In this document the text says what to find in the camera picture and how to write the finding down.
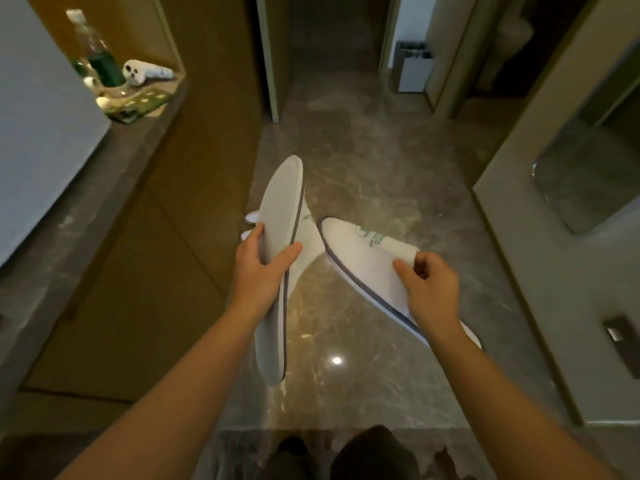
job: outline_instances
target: forearm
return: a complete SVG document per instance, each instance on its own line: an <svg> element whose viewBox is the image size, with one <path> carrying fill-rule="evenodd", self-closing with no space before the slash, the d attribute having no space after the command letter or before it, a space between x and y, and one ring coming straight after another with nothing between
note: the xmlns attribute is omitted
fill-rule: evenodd
<svg viewBox="0 0 640 480"><path fill-rule="evenodd" d="M464 333L432 339L432 347L500 478L614 478L526 398Z"/></svg>
<svg viewBox="0 0 640 480"><path fill-rule="evenodd" d="M60 479L189 478L251 343L252 313L230 308Z"/></svg>

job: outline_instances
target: hand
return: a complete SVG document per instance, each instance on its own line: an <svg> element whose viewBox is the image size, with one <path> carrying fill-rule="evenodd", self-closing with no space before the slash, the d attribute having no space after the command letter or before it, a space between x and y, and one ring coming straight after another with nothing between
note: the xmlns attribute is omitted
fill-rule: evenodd
<svg viewBox="0 0 640 480"><path fill-rule="evenodd" d="M444 259L420 252L413 269L400 259L394 269L409 293L409 311L428 341L464 335L458 318L458 274Z"/></svg>
<svg viewBox="0 0 640 480"><path fill-rule="evenodd" d="M258 223L249 237L236 251L233 298L229 308L243 308L255 318L257 325L266 315L280 289L282 275L302 251L302 244L294 242L282 250L268 265L260 262L258 243L264 224Z"/></svg>

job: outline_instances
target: left hand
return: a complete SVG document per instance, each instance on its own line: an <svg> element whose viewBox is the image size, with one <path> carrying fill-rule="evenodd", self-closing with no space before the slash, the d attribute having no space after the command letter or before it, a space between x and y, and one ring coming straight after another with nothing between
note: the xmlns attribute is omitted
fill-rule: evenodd
<svg viewBox="0 0 640 480"><path fill-rule="evenodd" d="M282 275L302 251L302 244L294 242L282 250L269 264L260 262L258 243L264 232L259 222L236 251L233 298L229 308L244 308L255 318L257 325L266 315L280 289Z"/></svg>

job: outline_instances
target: mirror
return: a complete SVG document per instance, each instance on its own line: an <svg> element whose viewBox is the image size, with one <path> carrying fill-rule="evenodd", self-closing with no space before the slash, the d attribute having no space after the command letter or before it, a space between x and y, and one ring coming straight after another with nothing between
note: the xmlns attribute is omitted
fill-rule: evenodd
<svg viewBox="0 0 640 480"><path fill-rule="evenodd" d="M576 234L594 229L640 195L640 45L565 124L531 174Z"/></svg>

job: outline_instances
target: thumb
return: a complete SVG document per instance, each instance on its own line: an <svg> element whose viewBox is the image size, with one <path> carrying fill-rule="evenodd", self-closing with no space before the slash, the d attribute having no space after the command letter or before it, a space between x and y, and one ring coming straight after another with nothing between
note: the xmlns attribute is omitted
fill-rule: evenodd
<svg viewBox="0 0 640 480"><path fill-rule="evenodd" d="M281 250L278 255L273 258L273 261L269 264L269 268L278 276L282 276L295 260L298 259L300 252L302 252L302 244L294 242L292 245Z"/></svg>
<svg viewBox="0 0 640 480"><path fill-rule="evenodd" d="M413 268L402 259L396 259L394 261L394 269L407 290L412 290L412 288L415 288L423 282L422 278L415 273Z"/></svg>

